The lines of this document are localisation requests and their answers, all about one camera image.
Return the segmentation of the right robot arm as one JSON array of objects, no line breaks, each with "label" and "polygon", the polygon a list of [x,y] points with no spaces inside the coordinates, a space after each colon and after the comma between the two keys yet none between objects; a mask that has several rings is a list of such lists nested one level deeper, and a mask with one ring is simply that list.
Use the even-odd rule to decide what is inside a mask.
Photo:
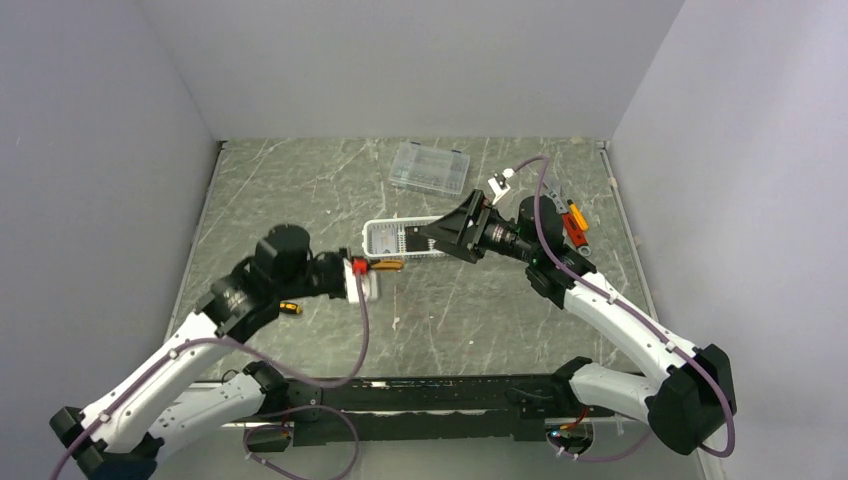
[{"label": "right robot arm", "polygon": [[525,265],[532,289],[585,321],[637,366],[628,374],[575,358],[553,375],[551,401],[574,415],[601,407],[648,426],[667,448],[688,455],[701,449],[727,457],[735,448],[737,412],[728,354],[715,344],[699,347],[639,309],[587,258],[565,243],[564,225],[546,196],[525,199],[507,220],[480,190],[444,216],[421,227],[437,250],[468,263],[488,252]]}]

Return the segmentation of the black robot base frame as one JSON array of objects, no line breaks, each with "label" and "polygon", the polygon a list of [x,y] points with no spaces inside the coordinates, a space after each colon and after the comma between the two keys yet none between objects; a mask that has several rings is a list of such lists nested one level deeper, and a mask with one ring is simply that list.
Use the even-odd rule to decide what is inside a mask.
[{"label": "black robot base frame", "polygon": [[353,439],[543,441],[560,427],[567,447],[581,452],[591,444],[594,420],[613,416],[579,404],[549,374],[516,374],[361,378],[331,389],[290,380],[243,421],[255,453]]}]

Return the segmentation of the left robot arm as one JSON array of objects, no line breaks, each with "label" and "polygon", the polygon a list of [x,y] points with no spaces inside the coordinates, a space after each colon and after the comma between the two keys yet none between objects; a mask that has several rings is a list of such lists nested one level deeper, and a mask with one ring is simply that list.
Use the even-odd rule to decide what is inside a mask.
[{"label": "left robot arm", "polygon": [[147,479],[170,455],[203,434],[243,417],[279,417],[291,383],[337,388],[347,376],[318,379],[253,353],[253,363],[195,402],[180,396],[208,367],[275,321],[286,304],[325,296],[364,306],[373,296],[371,262],[346,249],[314,253],[309,233],[281,224],[254,252],[215,281],[176,332],[100,399],[65,407],[50,425],[64,445],[51,471],[74,462],[89,479]]}]

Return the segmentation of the white plastic basket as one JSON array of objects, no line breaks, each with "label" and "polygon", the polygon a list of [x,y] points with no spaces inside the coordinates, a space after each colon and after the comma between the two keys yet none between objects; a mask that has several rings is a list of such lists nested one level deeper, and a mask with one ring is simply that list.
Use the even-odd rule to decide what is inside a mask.
[{"label": "white plastic basket", "polygon": [[362,247],[366,257],[372,260],[409,260],[445,256],[445,253],[440,251],[437,256],[424,257],[409,257],[405,253],[404,228],[407,226],[422,227],[437,219],[438,216],[419,216],[367,221],[362,228]]}]

